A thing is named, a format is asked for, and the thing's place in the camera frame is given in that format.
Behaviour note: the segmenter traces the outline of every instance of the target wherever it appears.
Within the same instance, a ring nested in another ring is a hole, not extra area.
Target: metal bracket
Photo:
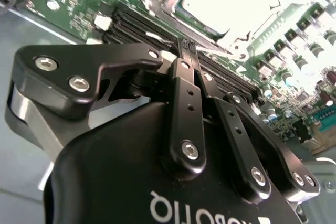
[[[11,111],[33,132],[39,145],[55,161],[60,151],[75,137],[90,131],[89,116],[79,121],[66,120],[13,88]]]
[[[209,39],[204,34],[200,33],[190,25],[184,23],[183,21],[179,20],[175,15],[173,9],[170,8],[170,12],[166,13],[165,10],[161,8],[163,4],[163,0],[141,0],[143,4],[145,5],[146,9],[149,10],[149,13],[152,16],[156,16],[163,21],[165,21],[168,25],[174,27],[174,29],[180,31],[188,38],[196,41],[200,45],[220,51],[220,52],[226,52],[223,48],[215,45],[215,42],[212,39]]]
[[[163,163],[179,180],[191,180],[206,165],[202,97],[194,69],[183,59],[171,66],[171,95],[166,116]]]
[[[111,104],[111,91],[125,72],[157,70],[162,63],[146,44],[28,46],[16,53],[12,79],[25,97],[78,120]],[[103,80],[108,87],[99,93]]]
[[[245,100],[237,97],[228,94],[225,99],[235,105],[244,126],[253,130],[249,132],[252,144],[267,157],[268,175],[278,190],[290,202],[302,202],[317,196],[320,192],[317,179]]]
[[[271,184],[255,152],[234,105],[222,100],[217,83],[208,74],[198,72],[205,106],[225,132],[232,153],[232,179],[238,192],[249,202],[258,204],[268,199]]]

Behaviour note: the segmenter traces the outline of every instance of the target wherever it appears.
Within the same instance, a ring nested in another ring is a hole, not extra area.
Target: motherboard
[[[195,42],[223,92],[247,96],[283,141],[336,145],[336,0],[20,0],[88,44]]]

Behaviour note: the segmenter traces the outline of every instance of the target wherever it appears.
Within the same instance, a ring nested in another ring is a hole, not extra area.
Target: black metal bracket
[[[268,167],[268,175],[286,199],[299,202],[318,195],[320,186],[317,179],[247,102],[242,98],[237,99],[234,94],[227,94],[225,98],[235,105],[245,128],[250,129],[253,147],[261,157],[267,157],[265,165]]]
[[[229,174],[244,201],[269,200],[272,182],[291,202],[316,196],[318,181],[244,98],[219,91],[214,78],[201,70],[191,42],[183,41],[179,50],[170,63],[145,44],[25,47],[15,56],[8,106],[18,122],[28,125],[30,139],[33,134],[55,160],[72,139],[93,134],[87,124],[90,111],[149,96],[166,107],[160,155],[175,179],[195,180],[206,170],[204,117],[210,116],[229,157],[222,173]],[[50,61],[41,66],[41,58]],[[73,77],[82,87],[74,88]]]
[[[36,60],[41,57],[53,60],[57,69],[38,68]],[[158,70],[162,63],[159,52],[146,44],[27,46],[16,53],[12,80],[25,97],[64,118],[77,120],[110,104],[111,91],[127,71]],[[72,77],[86,81],[89,89],[73,89],[69,85]],[[104,80],[108,87],[102,93],[99,87]]]
[[[194,69],[182,59],[172,63],[170,80],[163,162],[174,177],[190,180],[206,165],[201,91]]]

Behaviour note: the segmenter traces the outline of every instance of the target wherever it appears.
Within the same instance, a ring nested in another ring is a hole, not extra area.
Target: robotiq logo
[[[151,201],[150,209],[153,218],[159,223],[167,223],[173,218],[173,208],[170,202],[162,196],[159,196],[156,192],[151,191],[151,195],[154,197]],[[166,207],[166,214],[159,214],[156,211],[156,204],[160,203],[164,204]],[[174,224],[202,224],[201,216],[204,220],[207,219],[207,224],[251,224],[247,223],[243,220],[238,220],[236,218],[229,218],[226,222],[224,215],[216,214],[212,216],[209,211],[205,209],[199,209],[196,212],[196,216],[192,219],[190,214],[190,206],[185,205],[185,221],[180,222],[180,203],[178,201],[174,201]],[[258,217],[259,224],[271,224],[270,219],[267,217]]]

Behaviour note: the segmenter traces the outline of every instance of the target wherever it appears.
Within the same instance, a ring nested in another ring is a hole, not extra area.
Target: capacitor
[[[329,41],[329,43],[333,46],[336,46],[336,34],[329,35],[327,37],[327,41]]]
[[[268,119],[269,121],[275,121],[275,120],[278,118],[278,116],[277,116],[276,113],[275,113],[275,109],[274,109],[274,108],[270,108],[270,109],[268,109],[268,110],[266,111],[266,115],[267,115],[267,119]]]
[[[326,77],[334,86],[336,86],[336,73],[334,71],[329,71],[326,74]]]
[[[261,114],[260,115],[260,118],[262,119],[262,121],[266,124],[269,124],[269,120],[267,119],[266,115],[265,114]]]
[[[288,135],[288,133],[285,132],[284,134],[282,134],[281,138],[282,138],[282,140],[283,140],[284,142],[287,142],[287,141],[289,140],[289,135]]]
[[[284,112],[284,116],[285,116],[285,118],[292,118],[293,117],[293,113],[290,110],[286,110]]]
[[[283,73],[281,78],[284,80],[287,86],[296,86],[297,81],[290,72]]]
[[[325,51],[322,47],[318,46],[311,50],[311,52],[315,55],[316,58],[323,61],[329,57],[329,53]]]
[[[296,134],[295,134],[295,130],[293,130],[293,129],[289,129],[289,130],[288,130],[288,136],[289,136],[290,138],[295,137],[295,136],[296,136]]]
[[[311,76],[314,74],[313,69],[311,68],[310,64],[306,60],[299,60],[296,62],[296,65],[299,67],[301,72],[307,76]]]
[[[331,106],[334,104],[331,96],[325,91],[321,91],[320,98],[325,103],[326,106]]]
[[[262,90],[264,92],[264,96],[266,96],[266,97],[271,97],[272,96],[272,91],[271,91],[270,85],[264,85],[262,88],[263,88]]]

